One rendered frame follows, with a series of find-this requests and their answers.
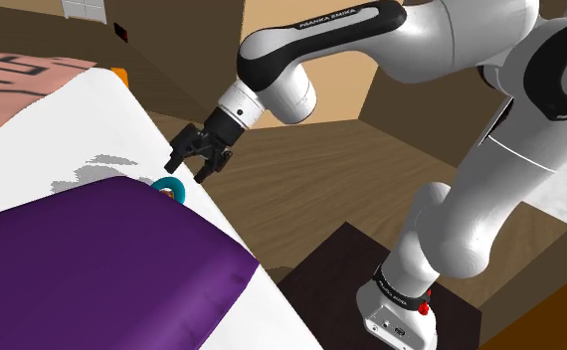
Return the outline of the white bed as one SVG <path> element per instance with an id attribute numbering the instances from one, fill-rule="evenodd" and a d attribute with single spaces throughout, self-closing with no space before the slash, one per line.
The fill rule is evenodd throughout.
<path id="1" fill-rule="evenodd" d="M 124 175 L 166 176 L 171 148 L 120 78 L 92 68 L 0 127 L 0 211 Z M 263 267 L 200 350 L 323 350 Z"/>

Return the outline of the white panelled door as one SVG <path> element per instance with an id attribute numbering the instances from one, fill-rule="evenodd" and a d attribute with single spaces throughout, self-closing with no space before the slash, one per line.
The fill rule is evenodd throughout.
<path id="1" fill-rule="evenodd" d="M 61 0 L 64 17 L 106 24 L 104 0 Z"/>

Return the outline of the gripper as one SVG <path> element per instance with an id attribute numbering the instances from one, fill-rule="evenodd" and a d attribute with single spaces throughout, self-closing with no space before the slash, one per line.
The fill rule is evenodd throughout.
<path id="1" fill-rule="evenodd" d="M 189 123 L 169 142 L 172 151 L 164 169 L 173 174 L 187 157 L 199 153 L 204 164 L 194 175 L 194 180 L 201 184 L 214 172 L 223 170 L 233 156 L 228 147 L 233 146 L 244 131 L 224 109 L 216 107 L 205 120 L 202 130 Z"/>

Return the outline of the pink patterned cloth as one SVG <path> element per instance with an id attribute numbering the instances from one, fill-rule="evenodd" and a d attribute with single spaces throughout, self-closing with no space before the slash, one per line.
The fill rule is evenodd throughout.
<path id="1" fill-rule="evenodd" d="M 33 102 L 95 66 L 73 58 L 0 53 L 0 127 Z"/>

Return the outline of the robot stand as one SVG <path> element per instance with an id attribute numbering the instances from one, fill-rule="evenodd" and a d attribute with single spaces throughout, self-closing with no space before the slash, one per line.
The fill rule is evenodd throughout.
<path id="1" fill-rule="evenodd" d="M 324 350 L 394 350 L 365 329 L 356 305 L 358 288 L 389 250 L 348 223 L 342 224 L 278 287 Z M 444 286 L 431 287 L 437 350 L 476 350 L 481 312 Z"/>

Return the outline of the purple blanket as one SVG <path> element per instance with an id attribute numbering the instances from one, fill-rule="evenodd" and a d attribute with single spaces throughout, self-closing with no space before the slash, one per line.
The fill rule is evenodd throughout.
<path id="1" fill-rule="evenodd" d="M 198 350 L 258 267 L 125 177 L 0 212 L 0 350 Z"/>

